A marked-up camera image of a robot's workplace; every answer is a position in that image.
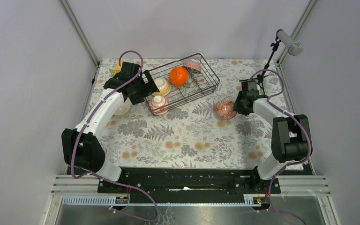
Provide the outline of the black wire dish rack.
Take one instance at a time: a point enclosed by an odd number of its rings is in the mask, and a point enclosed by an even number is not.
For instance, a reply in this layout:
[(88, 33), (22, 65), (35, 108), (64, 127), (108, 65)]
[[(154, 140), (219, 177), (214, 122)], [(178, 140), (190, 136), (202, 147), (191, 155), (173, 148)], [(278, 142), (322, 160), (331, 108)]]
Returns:
[[(169, 79), (170, 72), (176, 67), (183, 66), (183, 64), (189, 60), (197, 62), (201, 66), (201, 71), (197, 72), (196, 70), (191, 71), (189, 69), (187, 82), (181, 87), (173, 86)], [(214, 93), (220, 84), (219, 77), (200, 53), (195, 53), (182, 59), (172, 60), (168, 63), (150, 68), (148, 71), (152, 79), (164, 78), (171, 86), (171, 90), (165, 95), (165, 98), (168, 100), (168, 104), (165, 106), (153, 109), (151, 107), (151, 101), (154, 96), (150, 95), (144, 99), (152, 115), (160, 115), (174, 108), (199, 100), (202, 97)]]

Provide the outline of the blue patterned bowl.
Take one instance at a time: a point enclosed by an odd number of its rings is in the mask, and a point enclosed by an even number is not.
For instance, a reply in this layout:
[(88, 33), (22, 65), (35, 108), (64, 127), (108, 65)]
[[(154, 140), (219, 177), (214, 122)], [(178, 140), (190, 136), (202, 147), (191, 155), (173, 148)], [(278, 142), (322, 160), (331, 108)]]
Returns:
[(234, 102), (229, 99), (222, 99), (214, 104), (215, 114), (223, 119), (230, 120), (234, 118), (238, 113), (233, 109)]

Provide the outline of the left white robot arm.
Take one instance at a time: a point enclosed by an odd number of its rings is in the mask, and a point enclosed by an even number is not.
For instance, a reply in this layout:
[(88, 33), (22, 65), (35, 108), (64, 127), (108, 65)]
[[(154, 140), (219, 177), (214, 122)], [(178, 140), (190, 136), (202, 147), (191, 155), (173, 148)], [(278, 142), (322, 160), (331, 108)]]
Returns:
[(105, 82), (102, 95), (86, 117), (75, 128), (62, 132), (65, 163), (71, 169), (81, 168), (109, 180), (109, 187), (116, 193), (124, 191), (127, 181), (121, 177), (122, 169), (106, 160), (99, 139), (110, 118), (126, 100), (136, 105), (157, 91), (149, 70), (142, 71), (138, 64), (123, 62), (120, 72)]

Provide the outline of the orange bowl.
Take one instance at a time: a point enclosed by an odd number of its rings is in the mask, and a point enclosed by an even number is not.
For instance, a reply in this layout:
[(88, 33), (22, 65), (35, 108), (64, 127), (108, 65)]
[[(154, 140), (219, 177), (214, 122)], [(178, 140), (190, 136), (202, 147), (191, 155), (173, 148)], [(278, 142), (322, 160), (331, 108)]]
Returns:
[(182, 87), (188, 80), (188, 71), (184, 67), (175, 67), (169, 73), (169, 80), (175, 87)]

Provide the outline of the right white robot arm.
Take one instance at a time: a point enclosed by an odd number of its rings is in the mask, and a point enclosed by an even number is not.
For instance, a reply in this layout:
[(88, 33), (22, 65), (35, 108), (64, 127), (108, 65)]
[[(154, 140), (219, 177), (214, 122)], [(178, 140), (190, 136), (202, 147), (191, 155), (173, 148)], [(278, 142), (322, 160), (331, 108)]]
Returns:
[(287, 166), (302, 164), (312, 153), (309, 121), (306, 115), (294, 115), (270, 102), (260, 94), (255, 80), (241, 81), (233, 109), (241, 115), (257, 114), (272, 127), (271, 154), (259, 166), (257, 176), (250, 180), (250, 187), (262, 193), (269, 186), (268, 180), (279, 175)]

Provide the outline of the red patterned white bowl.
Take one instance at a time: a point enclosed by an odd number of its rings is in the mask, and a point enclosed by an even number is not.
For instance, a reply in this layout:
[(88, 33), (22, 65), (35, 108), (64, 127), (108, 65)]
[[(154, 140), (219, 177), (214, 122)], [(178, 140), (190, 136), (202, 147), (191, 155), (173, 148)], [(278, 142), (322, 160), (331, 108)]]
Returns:
[(149, 103), (153, 115), (162, 115), (168, 112), (169, 101), (164, 96), (154, 96)]

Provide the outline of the cream white bowl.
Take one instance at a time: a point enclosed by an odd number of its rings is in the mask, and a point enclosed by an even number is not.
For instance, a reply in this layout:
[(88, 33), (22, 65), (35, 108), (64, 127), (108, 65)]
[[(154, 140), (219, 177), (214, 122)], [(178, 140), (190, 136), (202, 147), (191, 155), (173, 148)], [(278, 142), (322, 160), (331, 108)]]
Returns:
[(124, 117), (128, 115), (131, 111), (132, 103), (128, 98), (115, 112), (114, 116), (121, 116)]

